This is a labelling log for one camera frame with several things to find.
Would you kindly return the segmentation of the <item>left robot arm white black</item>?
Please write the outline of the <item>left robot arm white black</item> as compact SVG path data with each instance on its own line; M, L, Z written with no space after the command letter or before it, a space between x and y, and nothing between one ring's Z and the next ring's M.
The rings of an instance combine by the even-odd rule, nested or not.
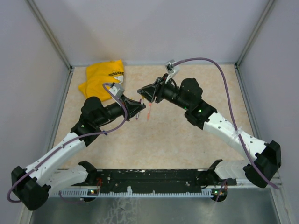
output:
M103 106L98 97L85 100L81 108L79 121L54 148L25 168L17 166L11 172L11 188L7 200L11 203L23 203L30 211L40 208L49 196L74 184L92 185L97 180L95 167L80 162L72 169L58 169L76 153L87 148L99 135L111 133L117 127L102 131L100 127L111 123L118 117L129 121L145 109L145 104L131 100L124 95L116 102Z

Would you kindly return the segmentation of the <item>orange white pen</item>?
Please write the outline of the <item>orange white pen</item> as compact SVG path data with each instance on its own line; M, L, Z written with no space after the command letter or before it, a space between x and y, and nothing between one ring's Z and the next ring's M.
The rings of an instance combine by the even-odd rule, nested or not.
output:
M150 113L151 113L152 103L149 103L148 113L147 113L147 121L150 120Z

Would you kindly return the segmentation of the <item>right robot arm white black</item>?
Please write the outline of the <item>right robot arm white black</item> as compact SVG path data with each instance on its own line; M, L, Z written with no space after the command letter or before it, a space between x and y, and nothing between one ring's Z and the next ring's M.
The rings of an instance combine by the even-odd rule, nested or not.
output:
M185 110L187 121L203 131L214 134L241 154L242 161L221 161L209 172L209 181L215 185L225 179L247 178L252 184L265 188L281 166L280 145L259 140L224 118L206 103L195 78L186 78L179 87L158 77L152 84L137 91L146 100L159 103L167 100Z

